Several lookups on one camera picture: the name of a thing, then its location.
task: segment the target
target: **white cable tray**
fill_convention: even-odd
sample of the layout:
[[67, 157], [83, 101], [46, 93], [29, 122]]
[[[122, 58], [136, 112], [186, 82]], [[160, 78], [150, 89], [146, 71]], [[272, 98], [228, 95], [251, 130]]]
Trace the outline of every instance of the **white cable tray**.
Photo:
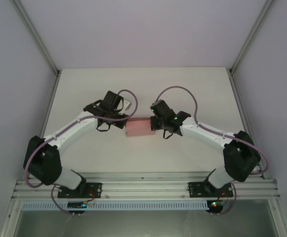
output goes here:
[[[67, 201], [59, 201], [58, 204], [65, 210]], [[90, 210], [90, 211], [135, 211], [135, 210], [208, 210], [205, 200], [186, 201], [97, 201], [95, 205], [87, 208], [70, 208], [69, 210]], [[52, 201], [25, 201], [23, 211], [53, 211], [58, 210]]]

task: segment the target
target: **pink block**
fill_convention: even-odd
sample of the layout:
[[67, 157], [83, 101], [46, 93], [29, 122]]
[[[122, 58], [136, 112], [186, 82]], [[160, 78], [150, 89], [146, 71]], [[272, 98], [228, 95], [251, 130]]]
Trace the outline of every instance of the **pink block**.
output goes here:
[[153, 135], [151, 131], [150, 118], [131, 118], [126, 123], [127, 137]]

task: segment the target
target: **cable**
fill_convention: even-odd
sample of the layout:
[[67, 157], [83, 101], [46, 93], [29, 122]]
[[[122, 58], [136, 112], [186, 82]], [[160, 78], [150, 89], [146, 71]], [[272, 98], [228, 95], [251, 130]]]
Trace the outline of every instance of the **cable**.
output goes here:
[[121, 112], [123, 110], [123, 108], [124, 108], [124, 98], [122, 98], [122, 108], [119, 109], [119, 110], [113, 110], [113, 111], [119, 113], [119, 112]]
[[56, 205], [56, 207], [58, 207], [59, 210], [61, 210], [63, 213], [67, 214], [67, 215], [70, 215], [70, 216], [78, 216], [78, 214], [75, 214], [75, 213], [70, 213], [69, 211], [67, 210], [64, 210], [55, 200], [54, 198], [54, 190], [56, 188], [56, 185], [53, 186], [53, 188], [51, 189], [51, 199], [53, 200], [54, 204]]
[[163, 139], [165, 139], [165, 140], [169, 139], [169, 138], [172, 137], [173, 134], [174, 134], [174, 133], [170, 133], [169, 136], [165, 137], [165, 132], [166, 132], [166, 130], [163, 130]]
[[[112, 119], [109, 118], [109, 119], [108, 119], [108, 118], [106, 118], [106, 117], [94, 116], [94, 115], [92, 115], [92, 116], [86, 116], [86, 117], [81, 118], [81, 119], [80, 119], [80, 122], [81, 122], [81, 121], [84, 121], [84, 120], [86, 120], [86, 119], [103, 119], [103, 120], [107, 120], [107, 121], [118, 122], [118, 121], [127, 120], [127, 119], [129, 119], [130, 117], [132, 117], [132, 116], [135, 114], [135, 112], [137, 111], [137, 108], [138, 108], [138, 99], [137, 99], [136, 95], [135, 95], [133, 92], [131, 92], [130, 90], [127, 90], [127, 89], [120, 90], [120, 91], [118, 92], [118, 95], [119, 95], [121, 92], [128, 92], [128, 93], [130, 93], [130, 94], [134, 97], [134, 99], [135, 99], [135, 102], [136, 102], [135, 109], [134, 109], [134, 111], [133, 111], [129, 116], [127, 116], [127, 117], [125, 117], [125, 118], [112, 118]], [[61, 136], [61, 135], [64, 134], [65, 132], [67, 132], [70, 128], [72, 128], [73, 126], [75, 126], [77, 123], [79, 123], [79, 122], [78, 122], [78, 121], [75, 121], [75, 122], [73, 122], [72, 124], [70, 124], [70, 125], [69, 125], [68, 127], [66, 127], [64, 130], [62, 130], [61, 132], [59, 132], [58, 134], [56, 134], [56, 138], [59, 137], [59, 136]], [[33, 188], [33, 189], [40, 187], [40, 186], [42, 185], [42, 183], [40, 183], [40, 184], [38, 184], [38, 185], [32, 185], [32, 184], [29, 182], [29, 167], [30, 167], [30, 164], [31, 164], [31, 162], [32, 162], [32, 160], [33, 160], [33, 158], [34, 158], [34, 156], [37, 154], [37, 152], [38, 152], [41, 148], [43, 148], [46, 144], [48, 144], [49, 142], [53, 141], [54, 139], [55, 139], [55, 138], [52, 137], [52, 138], [48, 139], [47, 141], [43, 142], [42, 144], [40, 144], [40, 145], [33, 151], [33, 153], [30, 155], [30, 158], [28, 159], [28, 161], [27, 161], [27, 163], [26, 163], [26, 166], [25, 166], [25, 169], [24, 169], [24, 170], [25, 170], [25, 183], [26, 183], [29, 187]]]
[[87, 192], [92, 195], [92, 199], [88, 200], [87, 203], [89, 203], [90, 201], [93, 201], [92, 205], [94, 206], [95, 205], [95, 194], [92, 190], [87, 190]]
[[100, 129], [97, 127], [96, 130], [99, 131], [99, 132], [108, 132], [108, 131], [110, 130], [110, 126], [111, 126], [111, 124], [108, 125], [108, 128], [107, 128], [107, 129], [103, 129], [103, 130], [100, 130]]
[[161, 97], [161, 95], [162, 95], [164, 92], [166, 92], [167, 90], [172, 89], [172, 88], [180, 88], [180, 89], [185, 90], [188, 94], [190, 94], [190, 96], [192, 97], [192, 99], [193, 99], [193, 101], [194, 101], [194, 103], [195, 103], [194, 119], [195, 119], [196, 124], [197, 124], [199, 127], [201, 127], [202, 129], [204, 129], [205, 131], [210, 132], [210, 133], [213, 133], [213, 134], [215, 134], [215, 135], [218, 135], [218, 136], [221, 136], [221, 137], [226, 137], [226, 138], [235, 140], [235, 141], [237, 141], [237, 142], [241, 142], [241, 143], [243, 143], [243, 144], [245, 144], [245, 145], [247, 145], [247, 146], [249, 146], [249, 147], [255, 149], [256, 151], [258, 151], [258, 152], [263, 156], [263, 158], [264, 158], [264, 160], [265, 160], [265, 168], [264, 168], [264, 170], [257, 171], [257, 172], [252, 172], [251, 175], [263, 174], [263, 173], [265, 173], [265, 172], [268, 170], [268, 168], [269, 168], [269, 159], [268, 159], [268, 157], [266, 156], [266, 154], [265, 154], [260, 148], [256, 147], [255, 145], [253, 145], [253, 144], [251, 144], [251, 143], [249, 143], [249, 142], [247, 142], [247, 141], [244, 141], [244, 140], [242, 140], [242, 139], [240, 139], [240, 138], [237, 138], [237, 137], [234, 137], [234, 136], [229, 136], [229, 135], [226, 135], [226, 134], [222, 134], [222, 133], [220, 133], [220, 132], [211, 130], [210, 128], [207, 128], [207, 127], [203, 126], [203, 125], [197, 120], [197, 117], [196, 117], [197, 109], [198, 109], [198, 105], [197, 105], [196, 98], [195, 98], [195, 96], [192, 94], [192, 92], [190, 92], [190, 91], [189, 91], [188, 89], [186, 89], [185, 87], [179, 86], [179, 85], [170, 86], [170, 87], [164, 89], [164, 90], [158, 95], [156, 101], [159, 100], [159, 98]]
[[216, 201], [219, 201], [219, 199], [221, 198], [221, 194], [225, 194], [226, 195], [226, 197], [227, 197], [227, 201], [225, 202], [225, 204], [226, 204], [228, 202], [229, 197], [228, 197], [227, 192], [225, 192], [224, 190], [221, 190], [221, 192], [219, 194], [219, 197], [218, 197], [218, 199]]
[[232, 186], [232, 188], [233, 188], [233, 191], [234, 191], [233, 203], [231, 204], [231, 206], [230, 206], [227, 210], [225, 210], [225, 211], [219, 213], [219, 216], [225, 215], [225, 214], [229, 213], [229, 212], [234, 208], [234, 206], [236, 205], [236, 201], [237, 201], [237, 190], [236, 190], [236, 187], [234, 186], [233, 183], [230, 183], [230, 184], [231, 184], [231, 186]]

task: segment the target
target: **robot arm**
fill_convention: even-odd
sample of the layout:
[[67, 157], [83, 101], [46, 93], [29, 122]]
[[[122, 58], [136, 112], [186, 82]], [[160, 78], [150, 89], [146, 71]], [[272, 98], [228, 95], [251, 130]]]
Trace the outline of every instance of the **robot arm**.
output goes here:
[[[60, 130], [39, 138], [33, 137], [29, 141], [24, 160], [24, 169], [28, 166], [28, 172], [45, 185], [57, 184], [71, 190], [83, 192], [85, 179], [78, 173], [62, 168], [60, 157], [65, 150], [86, 133], [99, 130], [106, 123], [108, 128], [114, 125], [123, 128], [128, 116], [124, 112], [129, 109], [131, 103], [123, 97], [111, 91], [107, 92], [103, 100], [96, 101], [83, 109], [83, 112], [72, 122]], [[30, 157], [40, 145], [39, 151]]]
[[223, 134], [223, 136], [215, 135], [201, 128], [190, 114], [182, 111], [175, 114], [163, 100], [153, 103], [150, 108], [155, 114], [150, 117], [152, 130], [163, 129], [171, 135], [178, 134], [197, 139], [223, 154], [224, 166], [214, 169], [204, 181], [205, 190], [209, 194], [216, 193], [234, 180], [244, 182], [261, 160], [259, 153], [253, 148], [224, 137], [235, 136], [253, 144], [249, 135], [243, 131], [233, 134], [202, 123], [202, 126]]

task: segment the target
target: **black mounting plate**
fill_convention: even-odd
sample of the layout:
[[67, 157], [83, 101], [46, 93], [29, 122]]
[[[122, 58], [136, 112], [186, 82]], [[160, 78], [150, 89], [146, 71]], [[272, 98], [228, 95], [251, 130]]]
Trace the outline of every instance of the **black mounting plate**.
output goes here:
[[221, 189], [217, 189], [217, 192], [215, 194], [211, 195], [208, 192], [205, 191], [205, 183], [204, 182], [189, 182], [188, 183], [188, 191], [189, 191], [189, 197], [191, 198], [218, 198], [221, 196], [224, 198], [226, 195], [221, 192], [225, 191], [228, 194], [228, 197], [233, 197], [233, 192], [231, 188], [231, 184], [226, 184], [222, 186]]
[[102, 183], [86, 183], [85, 184], [85, 191], [82, 195], [76, 190], [68, 189], [67, 187], [60, 186], [58, 190], [58, 198], [85, 198], [89, 199], [92, 198], [92, 194], [88, 191], [92, 191], [94, 193], [94, 198], [101, 198], [102, 193]]

